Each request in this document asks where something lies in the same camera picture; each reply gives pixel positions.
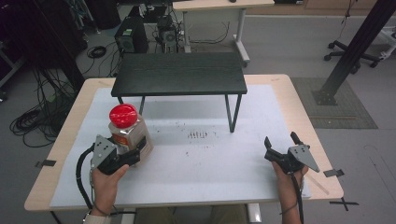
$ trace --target white tabletop sheet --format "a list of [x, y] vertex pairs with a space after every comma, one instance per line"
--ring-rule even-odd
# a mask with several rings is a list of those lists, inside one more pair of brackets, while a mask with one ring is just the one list
[[[97, 134], [110, 136], [108, 113], [119, 103], [110, 92], [110, 88], [97, 90], [66, 158], [50, 207], [85, 206], [76, 183], [76, 164]], [[229, 98], [233, 114], [236, 96]], [[123, 100], [138, 108], [141, 98]], [[286, 153], [293, 143], [271, 86], [247, 86], [234, 133], [229, 130], [224, 96], [147, 97], [143, 117], [154, 149], [120, 181], [116, 205], [255, 203], [277, 199], [276, 176], [264, 158], [264, 139], [268, 136], [273, 149], [281, 153]], [[89, 195], [91, 157], [92, 154], [82, 167], [82, 180]], [[310, 197], [307, 186], [303, 196]]]

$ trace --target person's left hand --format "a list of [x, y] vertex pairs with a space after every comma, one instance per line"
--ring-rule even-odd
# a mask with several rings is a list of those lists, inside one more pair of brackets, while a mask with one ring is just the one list
[[125, 175], [128, 168], [129, 165], [125, 164], [112, 175], [105, 175], [98, 169], [92, 171], [95, 200], [91, 215], [104, 217], [111, 213], [116, 201], [119, 180]]

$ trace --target black box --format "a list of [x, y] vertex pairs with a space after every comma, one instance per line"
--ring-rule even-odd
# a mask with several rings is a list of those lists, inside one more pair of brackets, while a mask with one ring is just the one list
[[147, 53], [149, 42], [143, 19], [139, 16], [125, 17], [114, 36], [122, 53]]

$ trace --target person's arm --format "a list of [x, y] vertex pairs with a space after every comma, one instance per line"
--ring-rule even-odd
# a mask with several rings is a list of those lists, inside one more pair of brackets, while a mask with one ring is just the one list
[[[290, 175], [285, 175], [276, 162], [273, 161], [272, 164], [277, 177], [276, 184], [282, 210], [282, 224], [301, 224], [297, 206], [297, 195], [291, 177]], [[299, 187], [301, 187], [303, 175], [306, 172], [308, 172], [307, 166], [301, 172], [294, 173]]]
[[91, 213], [85, 218], [84, 224], [110, 223], [109, 215], [116, 201], [118, 183], [128, 168], [129, 165], [123, 165], [113, 175], [105, 175], [98, 169], [92, 171], [95, 200]]

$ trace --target office chair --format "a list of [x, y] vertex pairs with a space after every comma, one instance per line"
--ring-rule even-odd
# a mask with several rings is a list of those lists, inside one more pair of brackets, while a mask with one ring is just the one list
[[[338, 40], [335, 40], [334, 42], [330, 43], [328, 48], [329, 49], [334, 49], [334, 47], [337, 46], [338, 48], [342, 49], [342, 50], [347, 50], [347, 45], [339, 42]], [[324, 56], [324, 61], [329, 61], [332, 56], [342, 56], [344, 54], [344, 51], [335, 51], [335, 52], [331, 52], [328, 55]], [[370, 67], [374, 68], [378, 65], [378, 63], [381, 61], [380, 58], [369, 55], [369, 54], [362, 54], [361, 58], [365, 59], [365, 60], [369, 60], [372, 61], [372, 63], [370, 64]], [[350, 70], [351, 74], [355, 74], [358, 72], [359, 68], [361, 68], [361, 62], [358, 61], [355, 66], [352, 67], [352, 69]]]

